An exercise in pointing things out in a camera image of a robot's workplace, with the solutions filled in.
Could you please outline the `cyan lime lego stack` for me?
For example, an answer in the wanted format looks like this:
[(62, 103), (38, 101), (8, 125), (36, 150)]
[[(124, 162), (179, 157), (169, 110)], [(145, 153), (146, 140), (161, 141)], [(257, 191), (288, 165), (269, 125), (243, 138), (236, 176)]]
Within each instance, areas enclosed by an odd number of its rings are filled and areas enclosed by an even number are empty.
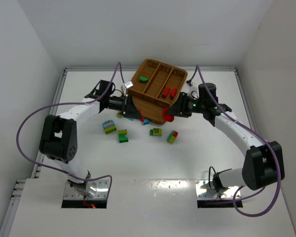
[(116, 125), (113, 120), (107, 120), (102, 123), (103, 130), (105, 134), (110, 134), (112, 132), (117, 131)]

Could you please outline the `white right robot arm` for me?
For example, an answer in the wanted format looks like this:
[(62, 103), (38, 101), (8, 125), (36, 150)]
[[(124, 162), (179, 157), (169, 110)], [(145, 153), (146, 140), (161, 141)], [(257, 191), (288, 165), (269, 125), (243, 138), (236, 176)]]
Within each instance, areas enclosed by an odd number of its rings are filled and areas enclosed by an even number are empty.
[(174, 117), (188, 118), (193, 113), (202, 114), (213, 127), (224, 133), (244, 155), (242, 168), (227, 169), (214, 174), (212, 184), (216, 191), (230, 186), (247, 186), (257, 190), (283, 180), (285, 177), (283, 152), (276, 142), (263, 143), (252, 131), (236, 123), (236, 116), (226, 104), (216, 105), (216, 85), (198, 86), (199, 98), (194, 99), (185, 92), (179, 94), (176, 102), (163, 110), (165, 121)]

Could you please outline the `small red lego brick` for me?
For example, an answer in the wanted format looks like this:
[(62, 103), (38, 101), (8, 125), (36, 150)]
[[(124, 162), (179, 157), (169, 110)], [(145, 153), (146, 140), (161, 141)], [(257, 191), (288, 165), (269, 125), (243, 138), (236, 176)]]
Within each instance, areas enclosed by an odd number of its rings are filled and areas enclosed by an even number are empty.
[(171, 98), (174, 99), (176, 97), (177, 94), (177, 89), (173, 88), (172, 92), (171, 92)]

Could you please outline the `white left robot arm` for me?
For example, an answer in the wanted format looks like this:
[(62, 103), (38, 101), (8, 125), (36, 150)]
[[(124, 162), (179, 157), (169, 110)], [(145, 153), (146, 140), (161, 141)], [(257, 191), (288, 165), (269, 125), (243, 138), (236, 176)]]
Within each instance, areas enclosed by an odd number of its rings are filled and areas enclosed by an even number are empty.
[(81, 102), (57, 116), (48, 115), (43, 124), (39, 151), (53, 160), (68, 177), (68, 183), (76, 189), (86, 189), (90, 172), (76, 158), (77, 129), (104, 109), (120, 111), (126, 118), (141, 119), (141, 111), (135, 107), (132, 96), (113, 96), (115, 85), (101, 80)]

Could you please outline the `red top lego stack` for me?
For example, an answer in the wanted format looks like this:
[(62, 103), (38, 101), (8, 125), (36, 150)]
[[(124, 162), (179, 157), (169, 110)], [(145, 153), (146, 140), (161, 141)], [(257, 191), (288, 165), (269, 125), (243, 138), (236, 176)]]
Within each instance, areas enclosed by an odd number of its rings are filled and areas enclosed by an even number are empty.
[(162, 110), (162, 117), (163, 117), (163, 120), (165, 122), (173, 122), (174, 121), (174, 116), (173, 115), (168, 115), (166, 114), (166, 112), (168, 111), (169, 108), (164, 108)]

